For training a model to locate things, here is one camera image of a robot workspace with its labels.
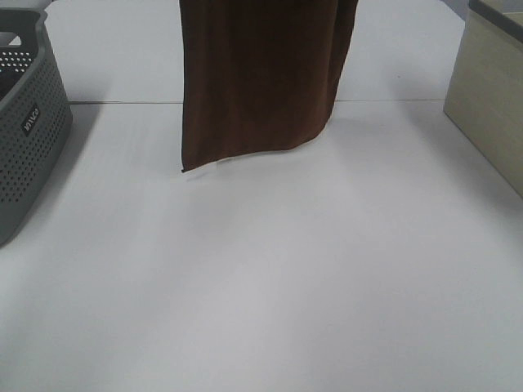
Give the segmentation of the brown towel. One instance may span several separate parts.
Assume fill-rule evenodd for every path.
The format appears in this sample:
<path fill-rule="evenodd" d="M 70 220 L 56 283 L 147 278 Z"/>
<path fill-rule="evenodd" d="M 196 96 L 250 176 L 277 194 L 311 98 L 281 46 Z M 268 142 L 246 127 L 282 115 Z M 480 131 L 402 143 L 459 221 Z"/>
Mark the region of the brown towel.
<path fill-rule="evenodd" d="M 180 2 L 183 169 L 316 138 L 333 111 L 357 6 Z"/>

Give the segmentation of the grey perforated plastic basket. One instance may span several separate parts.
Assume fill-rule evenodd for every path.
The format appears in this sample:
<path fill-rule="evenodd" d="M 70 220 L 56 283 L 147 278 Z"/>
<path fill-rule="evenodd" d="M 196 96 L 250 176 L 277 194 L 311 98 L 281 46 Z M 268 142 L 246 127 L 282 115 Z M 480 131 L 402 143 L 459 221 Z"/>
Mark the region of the grey perforated plastic basket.
<path fill-rule="evenodd" d="M 1 46 L 1 242 L 8 243 L 47 183 L 73 115 L 45 11 L 4 7 L 1 31 L 20 44 Z"/>

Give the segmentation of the beige storage box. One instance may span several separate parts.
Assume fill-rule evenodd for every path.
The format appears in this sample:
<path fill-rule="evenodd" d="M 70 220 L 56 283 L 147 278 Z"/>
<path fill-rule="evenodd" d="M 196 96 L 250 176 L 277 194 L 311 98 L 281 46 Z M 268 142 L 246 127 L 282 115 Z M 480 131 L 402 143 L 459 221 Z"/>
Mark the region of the beige storage box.
<path fill-rule="evenodd" d="M 522 3 L 470 1 L 444 112 L 522 192 Z"/>

